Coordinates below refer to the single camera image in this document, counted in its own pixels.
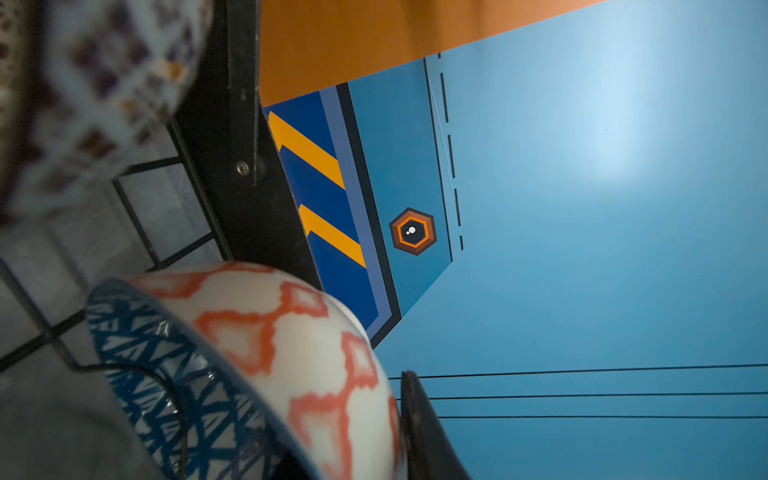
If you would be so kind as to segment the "brown patterned bowl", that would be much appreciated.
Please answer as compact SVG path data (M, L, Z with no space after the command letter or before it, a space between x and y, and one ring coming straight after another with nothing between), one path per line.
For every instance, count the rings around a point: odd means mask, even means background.
M128 164L195 81L211 1L1 5L1 222L54 216Z

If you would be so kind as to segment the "blue triangle patterned bowl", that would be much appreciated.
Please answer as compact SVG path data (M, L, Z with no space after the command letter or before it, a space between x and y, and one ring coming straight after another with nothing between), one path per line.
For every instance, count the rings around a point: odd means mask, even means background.
M86 323L129 423L168 479L403 479L389 379L334 297L244 262L109 279Z

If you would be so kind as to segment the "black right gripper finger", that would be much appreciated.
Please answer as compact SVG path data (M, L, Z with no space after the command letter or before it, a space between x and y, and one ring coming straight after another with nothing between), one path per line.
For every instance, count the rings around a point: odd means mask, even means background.
M469 480L418 375L401 376L401 427L411 480Z

